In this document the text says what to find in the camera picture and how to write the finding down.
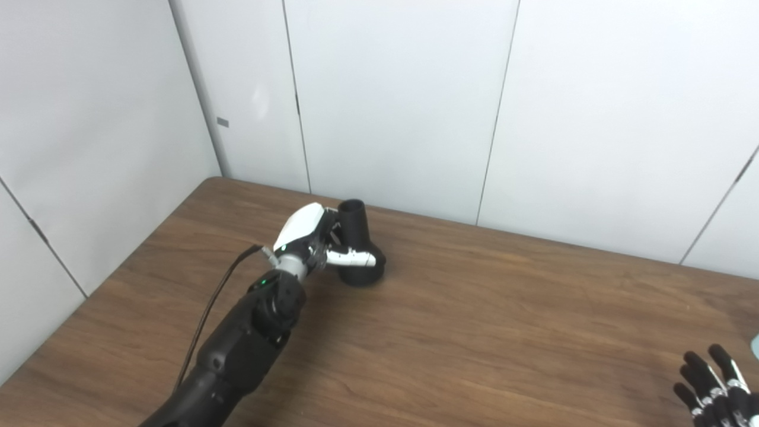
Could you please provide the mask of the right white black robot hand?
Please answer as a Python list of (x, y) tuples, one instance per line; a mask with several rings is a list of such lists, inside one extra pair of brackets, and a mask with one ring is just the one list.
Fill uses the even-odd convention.
[(694, 426), (757, 426), (758, 394), (749, 387), (735, 359), (719, 345), (708, 354), (720, 374), (697, 352), (683, 355), (680, 376), (673, 392), (685, 405)]

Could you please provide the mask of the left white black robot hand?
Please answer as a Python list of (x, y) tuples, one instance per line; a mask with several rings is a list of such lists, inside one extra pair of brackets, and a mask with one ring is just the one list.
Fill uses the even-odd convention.
[(272, 262), (299, 283), (333, 266), (343, 283), (361, 287), (383, 277), (387, 258), (371, 240), (364, 202), (349, 199), (336, 208), (309, 203), (293, 213), (274, 243)]

